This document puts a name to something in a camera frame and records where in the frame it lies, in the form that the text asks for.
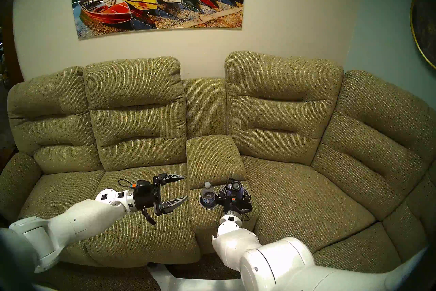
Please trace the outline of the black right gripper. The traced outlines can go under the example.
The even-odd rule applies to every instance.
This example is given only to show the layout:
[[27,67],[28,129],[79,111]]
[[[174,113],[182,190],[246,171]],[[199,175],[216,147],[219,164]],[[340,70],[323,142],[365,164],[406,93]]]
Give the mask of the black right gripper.
[[252,211],[252,199],[250,193],[241,187],[241,198],[230,195],[228,187],[223,187],[218,194],[218,205],[223,206],[223,214],[230,212],[244,215]]

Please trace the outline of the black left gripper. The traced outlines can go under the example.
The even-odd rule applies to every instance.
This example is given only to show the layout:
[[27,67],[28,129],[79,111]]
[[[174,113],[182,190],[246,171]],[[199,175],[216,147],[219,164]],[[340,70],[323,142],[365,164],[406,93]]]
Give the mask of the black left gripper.
[[135,208],[143,215],[149,215],[147,209],[153,208],[156,215],[166,215],[172,213],[187,201],[188,196],[174,198],[162,202],[160,187],[169,183],[184,180],[185,177],[178,174],[161,173],[154,176],[153,181],[138,180],[133,189],[133,200]]

